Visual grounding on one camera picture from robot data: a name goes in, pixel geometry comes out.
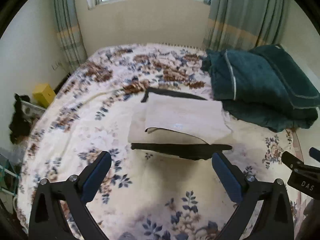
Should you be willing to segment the beige long-sleeve shirt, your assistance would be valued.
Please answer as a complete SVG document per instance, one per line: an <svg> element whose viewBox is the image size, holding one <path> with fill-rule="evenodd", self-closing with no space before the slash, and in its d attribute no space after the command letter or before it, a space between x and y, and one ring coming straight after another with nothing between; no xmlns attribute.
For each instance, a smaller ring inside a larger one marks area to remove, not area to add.
<svg viewBox="0 0 320 240"><path fill-rule="evenodd" d="M229 137L222 103L149 94L132 116L128 141L140 144L215 144Z"/></svg>

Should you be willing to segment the dark folded clothes stack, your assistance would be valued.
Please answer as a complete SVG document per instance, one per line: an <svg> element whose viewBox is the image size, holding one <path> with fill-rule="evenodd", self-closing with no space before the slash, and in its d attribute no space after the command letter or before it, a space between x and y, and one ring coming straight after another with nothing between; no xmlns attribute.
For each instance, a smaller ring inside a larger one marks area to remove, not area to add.
<svg viewBox="0 0 320 240"><path fill-rule="evenodd" d="M167 89L159 89L159 88L148 88L144 94L144 97L141 100L141 103L146 103L149 94L154 93L158 95L170 96L173 98L185 98L185 99L193 99L193 100L206 100L203 97L183 93L176 92L173 90ZM131 143L132 150L147 150L147 151L155 151L158 153L174 155L183 159L189 160L207 160L210 159L213 153L218 152L222 153L226 150L231 150L233 147L231 145L226 144L144 144L144 143Z"/></svg>

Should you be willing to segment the teal storage shelf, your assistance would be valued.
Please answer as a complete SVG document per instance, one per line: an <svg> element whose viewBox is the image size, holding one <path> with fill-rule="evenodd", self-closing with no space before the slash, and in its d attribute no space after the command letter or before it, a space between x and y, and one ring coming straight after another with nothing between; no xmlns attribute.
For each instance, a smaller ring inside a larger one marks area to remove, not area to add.
<svg viewBox="0 0 320 240"><path fill-rule="evenodd" d="M16 196L20 180L21 161L1 148L1 191Z"/></svg>

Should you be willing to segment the teal folded quilt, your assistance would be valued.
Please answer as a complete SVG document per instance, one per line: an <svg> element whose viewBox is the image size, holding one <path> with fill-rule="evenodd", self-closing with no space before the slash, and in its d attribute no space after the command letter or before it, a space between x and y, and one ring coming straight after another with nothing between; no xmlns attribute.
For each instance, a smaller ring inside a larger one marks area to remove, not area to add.
<svg viewBox="0 0 320 240"><path fill-rule="evenodd" d="M235 118L273 132L309 129L318 119L319 91L281 45L206 53L201 69L213 98Z"/></svg>

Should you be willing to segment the floral bed blanket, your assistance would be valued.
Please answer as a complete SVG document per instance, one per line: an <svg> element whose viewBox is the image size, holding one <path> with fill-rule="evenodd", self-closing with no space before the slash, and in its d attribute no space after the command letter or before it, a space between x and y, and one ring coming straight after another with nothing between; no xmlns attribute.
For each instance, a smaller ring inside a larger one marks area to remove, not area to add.
<svg viewBox="0 0 320 240"><path fill-rule="evenodd" d="M98 49L68 79L29 135L16 197L28 228L42 178L64 181L102 151L112 166L88 209L110 239L214 239L236 204L210 160L133 150L131 119L149 87L212 100L206 52L164 44Z"/></svg>

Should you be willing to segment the yellow box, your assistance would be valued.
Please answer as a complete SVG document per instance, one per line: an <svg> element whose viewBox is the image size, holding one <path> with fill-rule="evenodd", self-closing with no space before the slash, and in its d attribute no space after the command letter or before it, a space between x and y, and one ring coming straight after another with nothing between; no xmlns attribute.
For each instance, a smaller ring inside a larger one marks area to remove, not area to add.
<svg viewBox="0 0 320 240"><path fill-rule="evenodd" d="M40 83L33 90L33 98L42 107L48 108L56 97L48 83Z"/></svg>

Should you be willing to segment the right green curtain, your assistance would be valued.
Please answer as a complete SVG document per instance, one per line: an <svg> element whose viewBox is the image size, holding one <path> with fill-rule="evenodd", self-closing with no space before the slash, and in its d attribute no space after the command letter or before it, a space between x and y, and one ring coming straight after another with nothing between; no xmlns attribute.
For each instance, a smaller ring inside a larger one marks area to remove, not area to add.
<svg viewBox="0 0 320 240"><path fill-rule="evenodd" d="M289 0L210 0L203 47L250 50L280 41Z"/></svg>

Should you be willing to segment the green curtain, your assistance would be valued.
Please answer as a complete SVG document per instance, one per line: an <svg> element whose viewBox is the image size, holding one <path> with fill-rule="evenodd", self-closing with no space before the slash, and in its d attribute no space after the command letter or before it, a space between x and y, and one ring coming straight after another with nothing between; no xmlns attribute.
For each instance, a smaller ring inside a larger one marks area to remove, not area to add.
<svg viewBox="0 0 320 240"><path fill-rule="evenodd" d="M76 71L86 60L75 0L53 0L56 34L69 71Z"/></svg>
<svg viewBox="0 0 320 240"><path fill-rule="evenodd" d="M289 0L210 0L203 47L250 50L280 41Z"/></svg>

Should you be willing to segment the left green curtain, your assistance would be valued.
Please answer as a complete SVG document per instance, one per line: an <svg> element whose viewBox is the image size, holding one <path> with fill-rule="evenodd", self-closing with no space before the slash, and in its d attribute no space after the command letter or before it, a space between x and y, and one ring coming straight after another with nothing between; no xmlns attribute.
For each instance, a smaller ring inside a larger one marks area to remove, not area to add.
<svg viewBox="0 0 320 240"><path fill-rule="evenodd" d="M75 0L53 0L56 34L69 71L76 71L86 60Z"/></svg>

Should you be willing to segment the wall power socket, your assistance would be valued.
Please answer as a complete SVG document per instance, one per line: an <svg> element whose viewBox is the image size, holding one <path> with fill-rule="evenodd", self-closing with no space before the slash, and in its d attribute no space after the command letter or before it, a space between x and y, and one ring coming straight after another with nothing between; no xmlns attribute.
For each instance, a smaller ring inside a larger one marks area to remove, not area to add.
<svg viewBox="0 0 320 240"><path fill-rule="evenodd" d="M52 64L52 69L54 71L56 71L59 68L63 68L63 64L61 61L56 61L56 62L54 62L54 64Z"/></svg>

